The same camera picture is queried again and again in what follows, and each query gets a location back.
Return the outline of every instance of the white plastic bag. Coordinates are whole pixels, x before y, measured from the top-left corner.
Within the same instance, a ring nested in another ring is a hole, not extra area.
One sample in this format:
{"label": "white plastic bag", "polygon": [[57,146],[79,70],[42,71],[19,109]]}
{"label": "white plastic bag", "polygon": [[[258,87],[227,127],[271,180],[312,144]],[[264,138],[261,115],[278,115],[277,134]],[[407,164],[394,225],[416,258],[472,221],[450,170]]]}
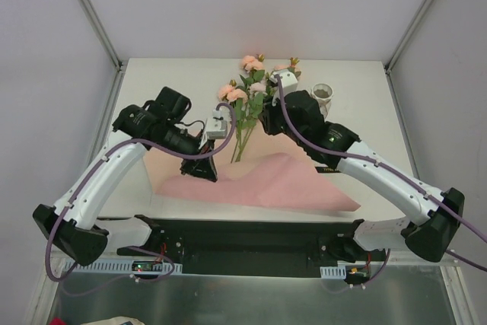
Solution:
{"label": "white plastic bag", "polygon": [[83,323],[82,325],[144,325],[144,323],[137,319],[121,316],[108,320],[95,321],[94,323]]}

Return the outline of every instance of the green stem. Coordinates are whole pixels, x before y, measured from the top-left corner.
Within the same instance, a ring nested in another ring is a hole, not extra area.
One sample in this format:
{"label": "green stem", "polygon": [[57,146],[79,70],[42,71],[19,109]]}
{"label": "green stem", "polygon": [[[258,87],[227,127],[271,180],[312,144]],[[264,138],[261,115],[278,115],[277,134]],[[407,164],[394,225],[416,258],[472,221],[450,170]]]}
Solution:
{"label": "green stem", "polygon": [[240,150],[240,147],[242,146],[242,123],[241,121],[237,121],[237,141],[235,142],[235,147],[234,147],[234,152],[233,154],[231,155],[231,160],[230,160],[230,163],[233,163],[236,159],[236,155],[235,153],[237,152],[237,148],[239,148]]}
{"label": "green stem", "polygon": [[235,158],[235,161],[240,161],[240,159],[242,158],[242,154],[244,153],[245,146],[247,145],[247,143],[248,143],[248,141],[250,139],[250,134],[252,133],[253,129],[254,129],[254,127],[252,127],[251,129],[248,129],[245,132],[245,136],[243,138],[243,142],[240,145],[240,150],[238,152],[237,157]]}

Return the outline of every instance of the white wall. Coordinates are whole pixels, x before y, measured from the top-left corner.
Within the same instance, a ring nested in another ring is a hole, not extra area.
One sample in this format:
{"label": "white wall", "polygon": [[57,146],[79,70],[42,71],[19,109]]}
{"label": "white wall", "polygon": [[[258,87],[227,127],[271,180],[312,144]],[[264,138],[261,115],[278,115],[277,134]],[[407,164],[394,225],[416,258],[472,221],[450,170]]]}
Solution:
{"label": "white wall", "polygon": [[[462,190],[464,216],[487,232],[487,0],[437,0],[393,83],[421,177]],[[452,247],[487,265],[487,246],[467,229]],[[463,271],[487,323],[487,273]]]}
{"label": "white wall", "polygon": [[0,323],[20,324],[46,244],[32,212],[80,174],[114,69],[77,0],[0,12]]}
{"label": "white wall", "polygon": [[91,0],[129,57],[388,61],[422,0]]}

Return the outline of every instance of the pink flower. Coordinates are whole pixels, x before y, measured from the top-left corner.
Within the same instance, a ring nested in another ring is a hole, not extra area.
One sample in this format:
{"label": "pink flower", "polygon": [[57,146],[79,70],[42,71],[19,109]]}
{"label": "pink flower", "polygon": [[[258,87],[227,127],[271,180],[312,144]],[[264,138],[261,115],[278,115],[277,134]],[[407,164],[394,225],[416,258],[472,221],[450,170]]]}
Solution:
{"label": "pink flower", "polygon": [[235,87],[232,87],[229,84],[224,85],[218,91],[218,99],[219,100],[224,100],[225,97],[227,97],[228,93],[231,93],[234,89],[235,89]]}
{"label": "pink flower", "polygon": [[254,60],[245,65],[245,70],[247,70],[248,72],[250,70],[263,70],[263,69],[264,69],[264,64],[262,64],[259,60]]}
{"label": "pink flower", "polygon": [[247,64],[250,64],[252,61],[256,61],[255,56],[245,56],[241,61],[240,61],[240,68],[245,69],[245,66]]}
{"label": "pink flower", "polygon": [[289,67],[289,65],[284,65],[284,64],[276,65],[276,66],[274,66],[274,71],[278,72],[279,70],[284,70],[284,69],[287,69],[288,67]]}
{"label": "pink flower", "polygon": [[246,103],[249,100],[249,97],[243,90],[235,89],[227,94],[227,99],[229,102],[235,102],[237,99],[243,99],[243,102]]}
{"label": "pink flower", "polygon": [[251,86],[250,86],[250,93],[251,94],[255,94],[255,93],[259,93],[259,92],[262,92],[264,94],[267,94],[266,93],[266,86],[262,83],[253,83]]}

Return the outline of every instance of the white cup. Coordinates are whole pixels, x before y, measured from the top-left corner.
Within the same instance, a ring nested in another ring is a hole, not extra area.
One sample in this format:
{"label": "white cup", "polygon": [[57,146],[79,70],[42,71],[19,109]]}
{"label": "white cup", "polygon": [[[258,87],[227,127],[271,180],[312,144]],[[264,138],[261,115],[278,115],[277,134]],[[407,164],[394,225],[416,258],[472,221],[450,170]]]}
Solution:
{"label": "white cup", "polygon": [[323,118],[326,119],[328,117],[329,109],[332,106],[332,87],[324,83],[315,84],[311,88],[310,95],[312,98],[317,100],[318,105],[320,106],[320,112],[323,115]]}

